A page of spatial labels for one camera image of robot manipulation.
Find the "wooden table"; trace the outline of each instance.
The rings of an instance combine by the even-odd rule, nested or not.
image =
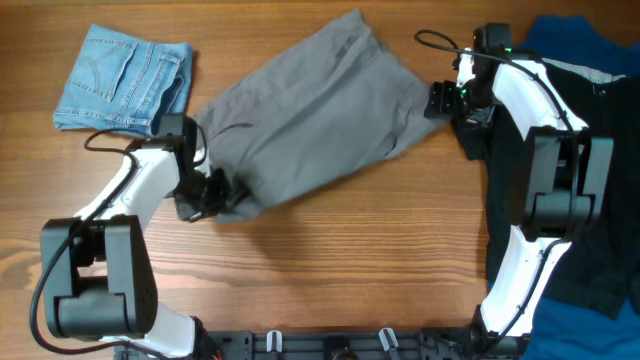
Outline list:
[[[469,45],[474,28],[509,22],[514,40],[521,41],[537,14],[584,14],[601,34],[622,44],[640,38],[640,4],[634,1],[66,2],[0,9],[0,358],[55,356],[33,342],[27,325],[41,269],[40,228],[91,201],[122,161],[84,151],[88,133],[62,133],[52,124],[91,23],[146,40],[193,44],[191,114],[355,7],[425,81],[456,74],[451,54],[413,41],[420,28]],[[486,294],[486,182],[482,164],[465,159],[445,126],[398,158],[255,221],[189,225],[176,219],[167,200],[145,233],[160,299],[197,315],[210,330],[464,325]],[[110,356],[107,351],[84,358]]]

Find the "folded blue denim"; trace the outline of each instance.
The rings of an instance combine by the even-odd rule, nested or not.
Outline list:
[[[156,44],[91,25],[53,114],[56,127],[152,134],[158,116],[185,111],[191,54],[186,43]]]

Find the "black cable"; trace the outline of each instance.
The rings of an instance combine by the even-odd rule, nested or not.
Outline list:
[[[33,338],[38,343],[38,345],[42,346],[44,349],[48,351],[51,351],[56,354],[61,354],[61,355],[87,354],[94,351],[108,349],[114,346],[124,346],[125,348],[131,348],[131,349],[140,351],[142,353],[155,356],[159,359],[168,360],[168,358],[163,356],[161,353],[158,353],[156,351],[151,351],[149,349],[146,349],[142,346],[138,346],[128,341],[115,341],[111,343],[105,343],[101,345],[89,346],[89,347],[78,348],[78,349],[64,349],[49,343],[42,336],[42,334],[40,333],[40,329],[38,328],[38,301],[40,299],[40,296],[42,295],[42,291],[44,290],[44,286],[47,282],[47,279],[49,278],[49,275],[51,275],[51,271],[53,271],[53,267],[56,265],[56,263],[58,262],[58,260],[60,259],[64,251],[67,249],[67,247],[69,247],[69,244],[71,244],[73,239],[75,239],[78,235],[80,235],[80,233],[84,230],[84,228],[87,226],[89,222],[91,222],[96,216],[100,215],[102,212],[104,212],[104,210],[106,210],[109,207],[109,204],[113,201],[113,199],[115,199],[116,196],[118,196],[118,194],[122,191],[122,189],[124,189],[124,187],[129,184],[131,179],[133,179],[133,177],[135,176],[136,170],[138,169],[138,160],[135,158],[135,156],[131,155],[131,153],[127,150],[121,150],[116,148],[93,147],[89,145],[91,141],[96,137],[105,133],[111,133],[116,131],[131,132],[131,133],[136,133],[138,135],[146,136],[144,133],[141,133],[139,131],[134,131],[132,129],[111,128],[111,129],[97,131],[91,136],[89,136],[85,141],[84,148],[86,150],[95,151],[95,152],[111,152],[116,154],[122,154],[128,157],[129,160],[131,160],[131,167],[129,168],[129,171],[127,172],[125,177],[122,179],[122,181],[118,184],[118,186],[116,186],[116,188],[113,189],[113,191],[106,198],[102,200],[100,205],[98,205],[98,207],[91,214],[89,214],[89,216],[87,216],[84,220],[82,220],[80,224],[62,242],[62,244],[60,244],[58,249],[56,249],[56,251],[53,253],[53,256],[51,257],[51,259],[49,259],[49,261],[43,268],[42,275],[40,275],[40,279],[36,284],[35,290],[33,291],[33,297],[31,298],[31,306],[29,311],[29,326],[31,328],[31,335],[33,335]]]
[[[197,122],[194,121],[194,123],[196,124],[196,126],[198,127],[198,131],[200,132],[200,136],[202,136],[202,146],[204,147],[204,155],[202,156],[202,159],[198,160],[198,161],[194,161],[193,166],[200,166],[204,163],[204,161],[207,159],[207,152],[208,152],[208,146],[207,146],[207,137],[204,135],[204,130],[202,129],[202,126],[200,126],[200,124],[198,124]]]
[[[439,37],[447,40],[453,47],[437,45],[437,44],[430,43],[428,41],[424,41],[424,40],[422,40],[420,38],[420,35],[422,35],[422,34],[432,34],[432,35],[439,36]],[[458,57],[460,57],[461,54],[483,57],[483,58],[486,58],[486,59],[491,59],[491,60],[498,61],[498,62],[503,63],[503,64],[507,64],[507,65],[513,66],[514,68],[524,72],[529,77],[531,77],[531,79],[533,81],[537,82],[542,87],[542,89],[547,93],[547,95],[551,99],[551,102],[553,103],[553,106],[556,108],[556,110],[558,112],[558,116],[560,117],[560,120],[562,121],[562,123],[567,128],[567,132],[569,133],[569,137],[571,139],[571,152],[572,152],[572,154],[571,154],[571,178],[572,178],[572,182],[571,182],[571,193],[570,193],[570,197],[569,197],[569,211],[568,211],[568,215],[567,215],[567,224],[566,224],[565,236],[564,236],[563,239],[556,240],[556,241],[552,242],[545,249],[545,251],[544,251],[544,253],[542,255],[542,259],[540,260],[540,266],[538,267],[538,271],[536,272],[536,275],[535,275],[535,277],[533,279],[533,283],[532,283],[531,287],[529,288],[524,301],[520,305],[520,308],[518,309],[518,312],[513,317],[513,319],[511,319],[511,321],[509,322],[507,327],[504,330],[502,330],[502,332],[496,337],[495,341],[491,342],[490,344],[488,344],[486,346],[486,348],[483,351],[482,355],[480,355],[480,357],[478,357],[478,359],[481,359],[482,357],[486,356],[489,353],[489,351],[491,351],[491,349],[496,344],[500,343],[500,341],[502,341],[502,339],[504,339],[507,336],[507,334],[509,333],[511,328],[518,322],[518,320],[520,319],[522,314],[524,314],[527,306],[529,305],[529,301],[531,300],[531,297],[533,296],[533,293],[534,293],[534,291],[536,289],[536,286],[538,285],[538,281],[540,280],[540,276],[542,275],[542,270],[544,269],[544,265],[547,262],[547,258],[549,257],[549,253],[551,252],[553,247],[558,245],[558,244],[560,244],[560,243],[569,241],[573,237],[573,235],[577,232],[577,228],[574,227],[575,224],[572,221],[572,218],[573,218],[572,215],[573,215],[574,208],[576,206],[576,198],[577,198],[577,192],[578,192],[578,176],[577,176],[577,174],[578,174],[578,139],[576,137],[575,132],[573,131],[573,127],[571,127],[571,124],[569,123],[569,119],[567,118],[567,112],[562,109],[562,107],[560,106],[560,102],[556,98],[555,94],[551,91],[551,89],[547,86],[547,84],[545,84],[544,81],[542,81],[540,79],[538,74],[534,74],[531,70],[529,70],[529,69],[525,68],[524,66],[522,66],[522,65],[520,65],[518,63],[515,63],[515,62],[513,62],[511,60],[503,59],[501,57],[497,57],[497,56],[493,56],[493,55],[489,55],[489,54],[483,54],[483,53],[479,53],[479,52],[475,52],[475,51],[470,51],[470,50],[460,50],[458,48],[457,44],[455,43],[455,41],[453,41],[448,36],[446,36],[446,35],[444,35],[444,34],[442,34],[440,32],[434,31],[434,30],[429,30],[429,29],[419,30],[418,32],[416,32],[414,38],[415,38],[415,40],[417,42],[419,42],[420,44],[422,44],[424,46],[427,46],[427,47],[430,47],[430,48],[434,48],[434,49],[438,49],[438,50],[443,50],[443,51],[456,53],[456,54],[458,54]]]

